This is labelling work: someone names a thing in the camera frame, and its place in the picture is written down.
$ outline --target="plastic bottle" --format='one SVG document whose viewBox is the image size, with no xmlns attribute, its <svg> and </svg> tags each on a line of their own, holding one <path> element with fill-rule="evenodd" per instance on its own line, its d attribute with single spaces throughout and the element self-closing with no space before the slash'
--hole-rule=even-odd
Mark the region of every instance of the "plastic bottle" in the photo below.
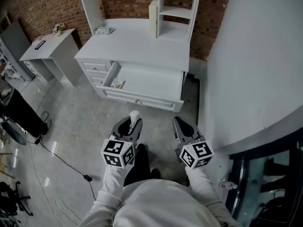
<svg viewBox="0 0 303 227">
<path fill-rule="evenodd" d="M 228 181 L 220 181 L 219 186 L 222 187 L 222 188 L 225 188 L 227 190 L 238 188 L 237 184 L 234 184 L 234 183 L 228 182 Z"/>
</svg>

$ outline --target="wooden chair leg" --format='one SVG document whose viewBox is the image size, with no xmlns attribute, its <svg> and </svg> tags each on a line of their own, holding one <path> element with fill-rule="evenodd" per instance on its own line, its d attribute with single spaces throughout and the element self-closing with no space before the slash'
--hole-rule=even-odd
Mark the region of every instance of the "wooden chair leg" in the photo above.
<svg viewBox="0 0 303 227">
<path fill-rule="evenodd" d="M 4 175 L 6 175 L 6 176 L 9 176 L 9 177 L 11 177 L 12 179 L 16 179 L 15 177 L 13 177 L 13 176 L 11 176 L 11 175 L 9 175 L 9 174 L 3 172 L 3 171 L 0 171 L 0 173 L 4 174 Z"/>
</svg>

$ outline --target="person's arm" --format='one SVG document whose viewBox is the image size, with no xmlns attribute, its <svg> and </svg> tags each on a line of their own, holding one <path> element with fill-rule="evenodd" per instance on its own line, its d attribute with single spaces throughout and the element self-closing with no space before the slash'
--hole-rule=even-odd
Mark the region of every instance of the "person's arm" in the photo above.
<svg viewBox="0 0 303 227">
<path fill-rule="evenodd" d="M 220 201 L 202 167 L 190 169 L 186 166 L 185 170 L 196 200 L 210 210 L 220 225 L 222 227 L 240 227 L 241 225 L 232 218 L 226 206 Z"/>
<path fill-rule="evenodd" d="M 118 167 L 108 167 L 107 176 L 96 201 L 79 227 L 112 226 L 113 216 L 121 204 L 124 179 L 127 171 Z"/>
</svg>

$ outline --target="white sweatshirt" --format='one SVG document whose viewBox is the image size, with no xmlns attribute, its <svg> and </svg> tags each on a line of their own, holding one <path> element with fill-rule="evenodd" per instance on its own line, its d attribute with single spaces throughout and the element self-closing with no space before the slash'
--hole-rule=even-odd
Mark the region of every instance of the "white sweatshirt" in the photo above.
<svg viewBox="0 0 303 227">
<path fill-rule="evenodd" d="M 191 189 L 150 179 L 123 188 L 126 170 L 111 167 L 79 227 L 240 227 L 202 168 L 185 168 Z"/>
</svg>

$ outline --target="person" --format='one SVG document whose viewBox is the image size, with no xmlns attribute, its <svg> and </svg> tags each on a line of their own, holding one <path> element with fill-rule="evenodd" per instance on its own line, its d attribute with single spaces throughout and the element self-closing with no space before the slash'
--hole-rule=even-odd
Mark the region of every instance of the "person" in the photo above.
<svg viewBox="0 0 303 227">
<path fill-rule="evenodd" d="M 202 168 L 185 167 L 190 188 L 155 179 L 148 153 L 138 147 L 134 166 L 110 166 L 96 201 L 79 227 L 239 227 Z"/>
<path fill-rule="evenodd" d="M 0 101 L 2 113 L 32 136 L 39 138 L 47 134 L 51 120 L 43 122 L 21 94 L 3 79 L 0 79 Z"/>
</svg>

